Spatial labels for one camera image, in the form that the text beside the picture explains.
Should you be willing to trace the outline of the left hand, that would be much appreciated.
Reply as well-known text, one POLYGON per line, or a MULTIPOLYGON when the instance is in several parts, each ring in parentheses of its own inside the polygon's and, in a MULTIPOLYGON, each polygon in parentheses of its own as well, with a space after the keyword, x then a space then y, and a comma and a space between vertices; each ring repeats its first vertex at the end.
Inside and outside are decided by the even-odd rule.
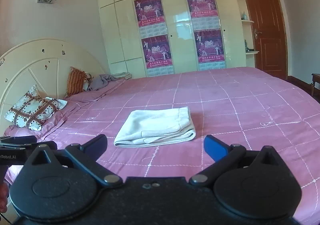
POLYGON ((9 187, 7 183, 2 182, 0 185, 0 212, 5 213, 7 211, 9 187))

